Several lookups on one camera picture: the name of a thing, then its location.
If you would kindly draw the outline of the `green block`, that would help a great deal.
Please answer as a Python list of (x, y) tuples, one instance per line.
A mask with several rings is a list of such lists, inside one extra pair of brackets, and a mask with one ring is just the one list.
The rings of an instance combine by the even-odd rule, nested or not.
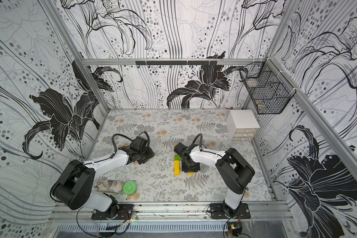
[(174, 156), (174, 160), (175, 160), (175, 161), (181, 161), (182, 158), (181, 158), (179, 155), (175, 155), (175, 156)]

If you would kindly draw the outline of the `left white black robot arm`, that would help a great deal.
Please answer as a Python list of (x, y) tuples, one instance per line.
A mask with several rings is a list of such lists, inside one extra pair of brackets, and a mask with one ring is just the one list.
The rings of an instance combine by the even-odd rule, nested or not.
[(117, 200), (104, 192), (93, 190), (94, 181), (100, 176), (133, 162), (144, 164), (154, 156), (150, 137), (142, 132), (135, 139), (123, 134), (113, 134), (114, 150), (111, 154), (91, 161), (72, 160), (50, 189), (50, 197), (71, 210), (91, 208), (113, 218), (118, 213)]

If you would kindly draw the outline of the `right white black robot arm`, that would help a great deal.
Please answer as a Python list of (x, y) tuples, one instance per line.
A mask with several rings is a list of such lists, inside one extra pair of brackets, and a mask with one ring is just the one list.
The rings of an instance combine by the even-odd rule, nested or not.
[(196, 143), (190, 146), (178, 143), (174, 152), (181, 158), (182, 171), (185, 173), (199, 172), (201, 165), (216, 168), (228, 188), (223, 202), (224, 210), (237, 211), (255, 170), (236, 149), (217, 151)]

